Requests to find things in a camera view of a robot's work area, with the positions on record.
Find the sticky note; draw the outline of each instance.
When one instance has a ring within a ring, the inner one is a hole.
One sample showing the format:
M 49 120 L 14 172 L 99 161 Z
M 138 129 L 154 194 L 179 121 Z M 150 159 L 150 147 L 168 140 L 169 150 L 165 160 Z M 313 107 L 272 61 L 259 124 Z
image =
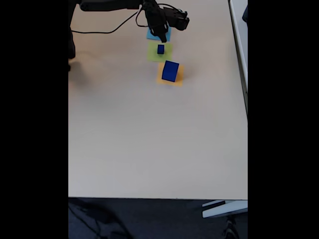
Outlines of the sticky note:
M 158 54 L 158 45 L 164 45 L 164 54 Z M 156 62 L 171 61 L 172 56 L 172 44 L 171 43 L 159 43 L 158 41 L 149 41 L 148 46 L 148 60 Z
M 164 69 L 164 63 L 160 62 L 158 65 L 158 75 L 156 78 L 156 83 L 170 85 L 170 86 L 180 86 L 180 87 L 183 85 L 183 76 L 184 76 L 184 66 L 183 65 L 179 65 L 179 67 L 178 67 L 175 82 L 163 80 L 161 78 L 162 73 L 163 73 L 163 69 Z
M 170 41 L 170 34 L 171 34 L 171 27 L 168 27 L 168 32 L 165 34 L 167 41 Z M 150 28 L 148 27 L 148 32 L 146 34 L 146 38 L 147 39 L 151 39 L 151 40 L 157 40 L 160 41 L 160 38 L 158 36 L 153 36 L 151 34 Z

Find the white table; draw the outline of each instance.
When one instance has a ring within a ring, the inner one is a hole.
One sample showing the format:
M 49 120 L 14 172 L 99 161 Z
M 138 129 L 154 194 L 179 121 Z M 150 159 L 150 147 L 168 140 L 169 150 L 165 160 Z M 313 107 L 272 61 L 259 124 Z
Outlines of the white table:
M 69 197 L 247 200 L 247 116 L 228 2 L 164 2 L 190 18 L 171 34 L 182 87 L 156 83 L 147 29 L 133 19 L 108 35 L 74 33 Z M 77 6 L 71 28 L 110 31 L 133 13 Z

